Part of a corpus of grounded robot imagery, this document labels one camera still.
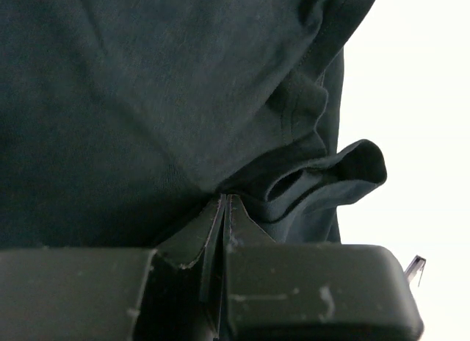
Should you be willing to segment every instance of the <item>t-shirt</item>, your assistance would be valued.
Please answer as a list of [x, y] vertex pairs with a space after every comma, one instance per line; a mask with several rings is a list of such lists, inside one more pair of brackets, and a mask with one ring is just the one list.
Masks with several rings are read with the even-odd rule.
[[337, 206], [386, 180], [374, 143], [337, 152], [373, 2], [0, 0], [0, 247], [149, 246], [218, 193], [338, 242]]

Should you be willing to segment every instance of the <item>dark fabric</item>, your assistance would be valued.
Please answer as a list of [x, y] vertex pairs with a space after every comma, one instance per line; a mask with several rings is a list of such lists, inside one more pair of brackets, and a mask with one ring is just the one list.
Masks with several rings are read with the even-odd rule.
[[373, 1], [0, 0], [0, 247], [148, 245], [217, 192], [339, 241], [386, 179], [374, 144], [336, 154]]

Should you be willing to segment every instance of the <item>garment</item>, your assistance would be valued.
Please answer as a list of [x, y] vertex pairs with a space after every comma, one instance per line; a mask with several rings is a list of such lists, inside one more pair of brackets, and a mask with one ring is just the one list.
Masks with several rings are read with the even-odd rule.
[[373, 2], [0, 0], [0, 247], [151, 245], [216, 193], [339, 241], [336, 207], [386, 180], [368, 140], [336, 153]]

